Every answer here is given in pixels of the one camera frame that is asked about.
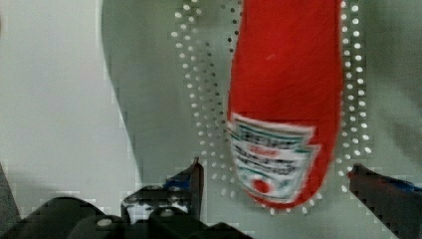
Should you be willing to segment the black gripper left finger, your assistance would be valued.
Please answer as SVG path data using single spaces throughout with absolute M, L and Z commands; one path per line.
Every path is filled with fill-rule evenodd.
M 75 197 L 44 203 L 1 239 L 253 239 L 224 223 L 200 221 L 204 169 L 195 159 L 161 185 L 126 197 L 119 216 Z

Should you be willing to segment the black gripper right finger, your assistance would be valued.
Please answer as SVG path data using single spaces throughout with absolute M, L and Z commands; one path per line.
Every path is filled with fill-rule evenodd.
M 356 163 L 347 174 L 350 192 L 398 239 L 421 239 L 422 193 L 413 183 Z

